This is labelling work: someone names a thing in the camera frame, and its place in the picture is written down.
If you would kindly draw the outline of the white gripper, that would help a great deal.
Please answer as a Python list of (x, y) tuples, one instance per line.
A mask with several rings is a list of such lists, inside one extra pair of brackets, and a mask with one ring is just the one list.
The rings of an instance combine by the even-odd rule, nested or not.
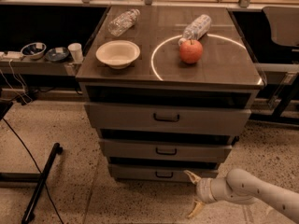
[(211, 178), (202, 178), (195, 173), (185, 170), (184, 173), (189, 177), (191, 182), (196, 185), (196, 195), (199, 200), (193, 201), (192, 211), (187, 215), (187, 218), (194, 218), (200, 214), (200, 212), (206, 206), (206, 203), (214, 203), (216, 199), (212, 194)]

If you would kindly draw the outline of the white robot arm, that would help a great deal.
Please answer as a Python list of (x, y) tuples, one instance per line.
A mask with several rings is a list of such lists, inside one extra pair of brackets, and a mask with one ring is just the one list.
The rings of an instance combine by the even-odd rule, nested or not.
[(220, 178), (202, 178), (189, 170), (184, 173), (195, 185), (193, 210), (188, 218), (198, 215), (210, 203), (253, 204), (260, 200), (299, 224), (299, 194), (296, 192), (262, 181), (243, 169), (232, 169), (226, 177)]

